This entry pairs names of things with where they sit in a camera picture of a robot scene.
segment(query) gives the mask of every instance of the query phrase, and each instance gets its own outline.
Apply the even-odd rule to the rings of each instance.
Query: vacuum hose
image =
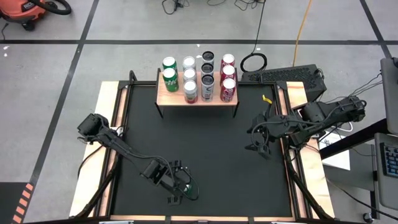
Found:
[[[54,7],[49,6],[48,4],[44,4],[40,2],[40,0],[28,0],[29,2],[35,4],[36,6],[39,6],[48,12],[52,12],[54,14],[58,15],[69,15],[72,12],[72,8],[70,7],[69,3],[67,3],[65,0],[55,0],[59,3],[61,3],[63,6],[65,6],[65,9],[56,9]]]

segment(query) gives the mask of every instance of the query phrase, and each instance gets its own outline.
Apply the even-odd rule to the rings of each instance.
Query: can lid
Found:
[[[210,63],[204,63],[201,66],[201,70],[205,73],[210,73],[213,71],[213,66]]]
[[[231,55],[231,54],[225,54],[225,55],[223,56],[223,61],[224,61],[225,63],[232,63],[232,62],[235,61],[235,58],[234,58],[234,56]]]
[[[205,60],[213,60],[214,54],[210,51],[207,51],[207,52],[203,53],[203,55],[201,57]]]
[[[234,87],[235,87],[235,80],[233,80],[232,78],[226,78],[226,79],[223,81],[223,86],[224,86],[225,88],[228,88],[228,89],[234,88]]]
[[[164,76],[165,78],[172,78],[174,75],[175,75],[175,70],[172,69],[172,68],[166,68],[166,69],[163,71],[163,76]]]
[[[192,80],[188,80],[184,84],[184,89],[187,90],[187,91],[192,91],[196,87],[197,87],[197,84],[194,81],[192,81]]]
[[[184,72],[184,76],[187,78],[193,78],[195,76],[195,74],[196,74],[196,71],[193,68],[188,68]]]
[[[225,65],[223,67],[223,73],[225,75],[232,75],[235,73],[235,68],[232,65]]]
[[[175,59],[173,57],[166,57],[163,59],[163,64],[165,66],[172,66],[175,63]]]
[[[195,64],[195,59],[193,57],[189,56],[189,57],[184,58],[183,63],[184,63],[184,65],[191,66],[191,65]]]
[[[211,85],[214,83],[214,77],[212,77],[211,75],[204,75],[201,78],[201,82],[204,85]]]

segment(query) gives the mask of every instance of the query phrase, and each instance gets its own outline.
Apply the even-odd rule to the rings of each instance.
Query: orange vacuum cleaner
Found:
[[[58,15],[69,15],[72,12],[69,3],[65,0],[56,0],[65,9],[58,9],[52,1],[45,0],[0,0],[0,17],[22,24],[25,30],[35,29],[34,21],[41,18],[46,11]]]

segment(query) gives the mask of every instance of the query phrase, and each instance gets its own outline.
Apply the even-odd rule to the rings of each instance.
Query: white paper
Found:
[[[322,150],[324,147],[327,147],[328,145],[337,142],[340,140],[340,136],[335,133],[330,133],[325,139],[322,139],[321,142],[319,142],[319,148]],[[350,164],[349,164],[349,151],[346,150],[344,152],[341,152],[337,155],[331,156],[327,159],[322,160],[322,163],[328,166],[333,166],[337,167],[340,169],[345,169],[345,170],[350,170]]]

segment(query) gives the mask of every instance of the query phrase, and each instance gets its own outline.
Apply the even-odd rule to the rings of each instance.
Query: red soda can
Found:
[[[226,78],[232,78],[233,80],[235,80],[235,76],[235,68],[232,65],[225,65],[221,71],[220,85],[223,84],[223,81]]]
[[[236,89],[235,80],[233,80],[232,78],[226,78],[223,81],[223,84],[221,85],[221,94],[220,94],[221,100],[226,103],[231,102],[232,99],[234,98],[235,89]]]
[[[235,67],[235,58],[231,54],[225,54],[223,56],[223,59],[221,59],[221,68],[220,72],[223,70],[225,65],[232,65],[232,67]]]

